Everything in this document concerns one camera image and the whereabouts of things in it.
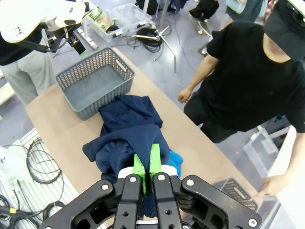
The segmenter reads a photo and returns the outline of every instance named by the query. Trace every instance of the black shoe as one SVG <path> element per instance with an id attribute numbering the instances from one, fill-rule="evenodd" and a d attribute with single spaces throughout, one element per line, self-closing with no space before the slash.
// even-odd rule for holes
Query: black shoe
<path id="1" fill-rule="evenodd" d="M 206 19 L 209 19 L 216 13 L 218 8 L 219 8 L 219 4 L 217 1 L 215 1 L 215 4 L 213 5 L 213 7 L 210 10 L 205 10 L 203 12 L 203 16 L 200 18 L 200 20 L 204 21 Z"/>
<path id="2" fill-rule="evenodd" d="M 194 18 L 200 18 L 201 15 L 202 15 L 202 11 L 201 10 L 198 10 L 196 8 L 192 9 L 189 11 L 190 14 L 194 17 Z"/>

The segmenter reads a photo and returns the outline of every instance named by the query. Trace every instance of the gray plastic basket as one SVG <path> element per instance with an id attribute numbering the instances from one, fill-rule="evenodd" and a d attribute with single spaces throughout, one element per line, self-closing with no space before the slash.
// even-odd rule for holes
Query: gray plastic basket
<path id="1" fill-rule="evenodd" d="M 117 95 L 130 91 L 134 72 L 111 48 L 103 49 L 56 76 L 71 108 L 87 120 Z"/>
<path id="2" fill-rule="evenodd" d="M 229 197 L 235 199 L 237 202 L 245 205 L 252 211 L 257 211 L 257 202 L 252 200 L 250 201 L 251 196 L 241 187 L 238 182 L 229 178 L 224 181 L 217 182 L 213 186 Z"/>

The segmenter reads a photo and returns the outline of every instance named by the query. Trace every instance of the man's arm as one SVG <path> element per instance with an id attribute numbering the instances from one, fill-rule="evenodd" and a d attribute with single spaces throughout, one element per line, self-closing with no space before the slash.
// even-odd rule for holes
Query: man's arm
<path id="1" fill-rule="evenodd" d="M 178 96 L 178 101 L 180 103 L 188 101 L 194 88 L 215 69 L 216 65 L 218 64 L 218 61 L 219 60 L 217 58 L 212 57 L 211 55 L 207 55 L 204 58 L 204 60 L 199 65 L 195 77 L 192 79 L 190 85 L 180 92 Z"/>
<path id="2" fill-rule="evenodd" d="M 195 77 L 192 79 L 188 88 L 192 91 L 194 88 L 201 83 L 215 68 L 218 64 L 218 59 L 212 57 L 211 55 L 207 55 L 205 59 L 199 65 L 199 68 L 195 74 Z"/>
<path id="3" fill-rule="evenodd" d="M 266 178 L 261 191 L 253 196 L 253 198 L 259 198 L 263 195 L 274 196 L 278 194 L 294 179 L 304 161 L 305 133 L 297 133 L 286 173 L 283 175 Z"/>

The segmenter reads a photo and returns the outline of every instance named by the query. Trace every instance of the black t-shirt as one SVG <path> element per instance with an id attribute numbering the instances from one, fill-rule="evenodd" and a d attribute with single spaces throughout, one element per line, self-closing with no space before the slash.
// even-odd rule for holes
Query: black t-shirt
<path id="1" fill-rule="evenodd" d="M 26 39 L 27 41 L 39 44 L 42 39 L 41 30 L 34 30 Z M 4 66 L 25 57 L 33 50 L 23 48 L 17 44 L 6 42 L 0 33 L 0 66 Z"/>
<path id="2" fill-rule="evenodd" d="M 214 36 L 207 52 L 219 60 L 200 87 L 208 115 L 226 128 L 247 131 L 285 114 L 305 132 L 305 71 L 301 62 L 271 61 L 263 27 L 234 22 Z"/>

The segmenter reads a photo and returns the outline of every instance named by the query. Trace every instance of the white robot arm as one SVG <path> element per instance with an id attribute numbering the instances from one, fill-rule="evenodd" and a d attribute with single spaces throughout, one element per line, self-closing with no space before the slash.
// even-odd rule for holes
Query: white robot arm
<path id="1" fill-rule="evenodd" d="M 288 0 L 296 10 L 305 17 L 305 2 L 303 0 Z"/>
<path id="2" fill-rule="evenodd" d="M 6 42 L 19 45 L 38 26 L 53 33 L 58 40 L 67 39 L 67 35 L 71 35 L 80 26 L 81 20 L 88 13 L 98 13 L 89 0 L 0 0 L 0 32 Z"/>

